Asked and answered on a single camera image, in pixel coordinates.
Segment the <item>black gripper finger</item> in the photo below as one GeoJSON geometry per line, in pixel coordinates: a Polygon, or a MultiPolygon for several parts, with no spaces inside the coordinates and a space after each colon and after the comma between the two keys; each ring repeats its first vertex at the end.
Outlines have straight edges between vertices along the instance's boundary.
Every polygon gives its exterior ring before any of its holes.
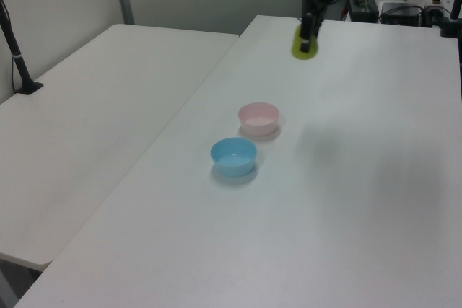
{"type": "Polygon", "coordinates": [[[324,5],[316,4],[313,8],[313,36],[317,37],[324,19],[324,5]]]}
{"type": "Polygon", "coordinates": [[[309,53],[312,45],[312,26],[313,16],[310,12],[307,12],[302,17],[302,23],[300,28],[300,51],[303,53],[309,53]]]}

